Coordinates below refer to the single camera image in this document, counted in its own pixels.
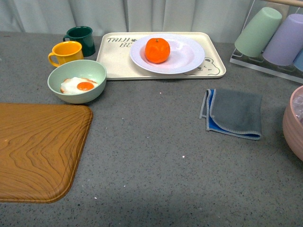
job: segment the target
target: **wood grain pattern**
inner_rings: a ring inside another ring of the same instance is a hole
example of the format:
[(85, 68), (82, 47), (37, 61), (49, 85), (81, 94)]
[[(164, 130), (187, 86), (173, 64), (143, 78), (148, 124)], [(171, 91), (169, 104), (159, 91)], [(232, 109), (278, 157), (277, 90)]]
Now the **wood grain pattern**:
[(92, 111), (0, 103), (0, 202), (54, 202), (70, 189)]
[(303, 7), (303, 2), (299, 0), (263, 0), (263, 1), (269, 1), (273, 3), (278, 3), (278, 4), (284, 4), (288, 6), (295, 6), (295, 7)]

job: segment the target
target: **green cup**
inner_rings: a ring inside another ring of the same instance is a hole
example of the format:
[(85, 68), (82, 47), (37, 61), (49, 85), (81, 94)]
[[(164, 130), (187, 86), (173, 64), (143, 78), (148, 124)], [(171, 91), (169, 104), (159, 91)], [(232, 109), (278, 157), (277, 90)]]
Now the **green cup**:
[(236, 49), (249, 57), (258, 57), (278, 29), (282, 14), (263, 7), (243, 29), (235, 41)]
[(69, 39), (81, 43), (83, 56), (88, 57), (96, 52), (92, 33), (93, 30), (87, 26), (73, 27), (67, 31), (63, 41)]

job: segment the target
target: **dark green mug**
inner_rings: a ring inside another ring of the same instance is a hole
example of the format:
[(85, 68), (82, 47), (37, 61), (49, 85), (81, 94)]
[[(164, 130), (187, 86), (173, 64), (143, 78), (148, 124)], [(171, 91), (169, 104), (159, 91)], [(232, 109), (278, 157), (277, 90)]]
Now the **dark green mug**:
[(88, 57), (96, 52), (92, 33), (93, 30), (87, 26), (73, 27), (66, 32), (66, 35), (63, 37), (63, 41), (70, 39), (81, 43), (83, 56)]

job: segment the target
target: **gray countertop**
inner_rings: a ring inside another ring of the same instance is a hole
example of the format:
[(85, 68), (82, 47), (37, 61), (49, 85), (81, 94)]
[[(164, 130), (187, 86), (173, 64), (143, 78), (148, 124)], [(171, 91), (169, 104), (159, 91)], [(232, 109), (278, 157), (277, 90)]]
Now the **gray countertop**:
[[(94, 37), (97, 59), (102, 37)], [(0, 102), (64, 104), (47, 77), (62, 35), (0, 32)], [(301, 84), (229, 62), (220, 79), (108, 81), (70, 191), (50, 204), (0, 203), (0, 226), (303, 226), (303, 162), (282, 131)], [(205, 130), (208, 88), (263, 95), (262, 137)]]

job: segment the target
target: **folded towel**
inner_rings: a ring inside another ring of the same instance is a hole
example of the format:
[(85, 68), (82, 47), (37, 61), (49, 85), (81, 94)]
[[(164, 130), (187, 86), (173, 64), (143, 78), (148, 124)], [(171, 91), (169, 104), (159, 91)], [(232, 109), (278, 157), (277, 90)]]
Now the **folded towel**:
[(240, 138), (259, 140), (262, 95), (228, 89), (205, 92), (200, 119), (206, 118), (206, 130)]

